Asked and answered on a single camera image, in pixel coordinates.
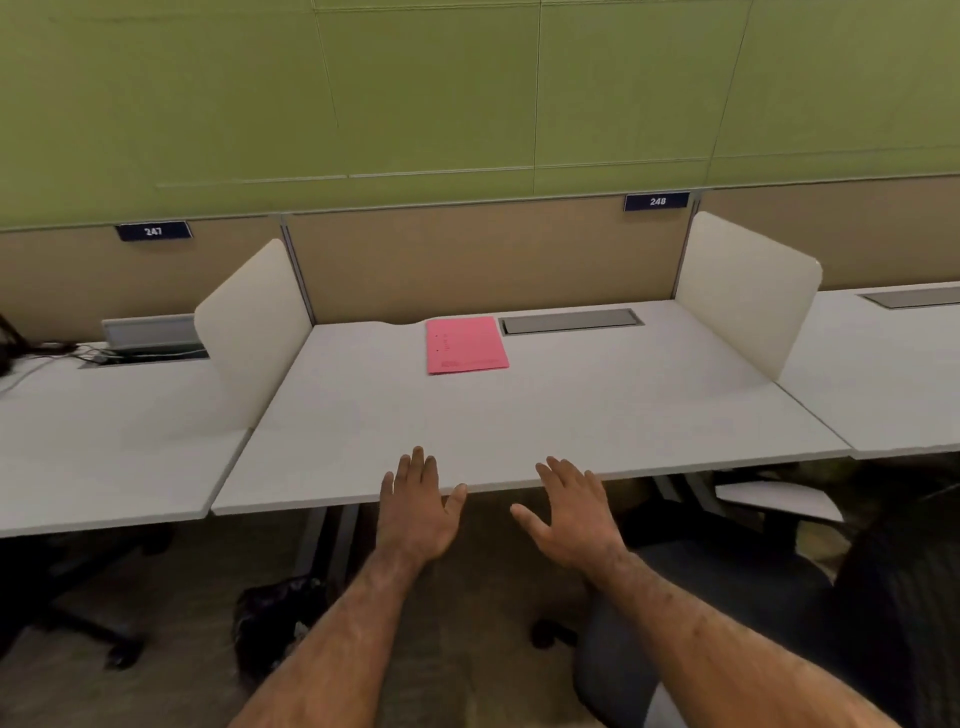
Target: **finger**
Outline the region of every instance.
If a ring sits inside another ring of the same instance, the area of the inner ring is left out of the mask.
[[[446,498],[446,505],[444,510],[446,514],[450,516],[457,523],[460,522],[460,513],[464,510],[464,503],[467,502],[467,483],[461,483],[456,488],[453,489],[451,493]]]
[[[543,483],[548,497],[554,498],[564,491],[564,485],[557,477],[557,474],[543,465],[543,463],[537,463],[537,475],[540,476],[540,482]]]
[[[540,546],[550,536],[550,526],[541,521],[537,514],[525,505],[514,503],[510,506],[510,515],[516,519],[520,527],[526,531],[537,546]]]
[[[440,488],[440,474],[437,473],[437,458],[430,455],[423,463],[423,476],[420,479],[424,485],[430,486],[433,490]]]
[[[407,472],[410,470],[410,455],[400,455],[400,462],[396,464],[396,478],[394,478],[394,490],[407,482]]]
[[[586,471],[584,473],[584,479],[587,481],[587,485],[598,497],[607,502],[607,489],[603,487],[603,481],[597,477],[593,471]]]
[[[394,474],[387,472],[380,483],[380,500],[390,497],[394,494]]]
[[[416,485],[423,475],[423,448],[417,445],[410,458],[410,470],[407,473],[407,482]]]
[[[564,469],[566,473],[569,474],[580,485],[586,486],[587,479],[584,477],[584,474],[580,472],[580,469],[571,463],[566,458],[560,461],[560,467]]]
[[[578,484],[577,469],[574,468],[568,460],[561,462],[555,457],[548,457],[546,464],[550,466],[550,470],[556,474],[565,488],[570,488]]]

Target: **left hand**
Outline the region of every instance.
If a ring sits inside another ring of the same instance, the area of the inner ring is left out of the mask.
[[[423,459],[423,448],[403,455],[393,473],[380,485],[380,517],[376,547],[409,555],[420,569],[449,548],[460,525],[467,486],[458,485],[446,499],[440,497],[437,460]]]

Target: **desk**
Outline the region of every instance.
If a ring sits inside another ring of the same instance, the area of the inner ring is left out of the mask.
[[[208,360],[18,362],[0,389],[0,537],[198,519],[247,437]]]
[[[857,458],[960,449],[960,305],[888,310],[861,293],[818,293],[780,386]]]
[[[377,500],[414,445],[445,491],[534,485],[548,454],[612,478],[849,451],[678,303],[624,305],[645,326],[506,336],[509,369],[440,376],[423,323],[314,327],[214,513]]]

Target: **forearm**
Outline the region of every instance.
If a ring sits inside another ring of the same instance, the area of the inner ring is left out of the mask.
[[[636,626],[691,728],[895,723],[812,663],[661,578],[622,551],[589,574]]]
[[[373,726],[403,600],[420,564],[375,550],[230,728]]]

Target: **pink folder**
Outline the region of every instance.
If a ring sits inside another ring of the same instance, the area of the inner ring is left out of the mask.
[[[510,366],[493,316],[426,322],[426,371],[431,375]]]

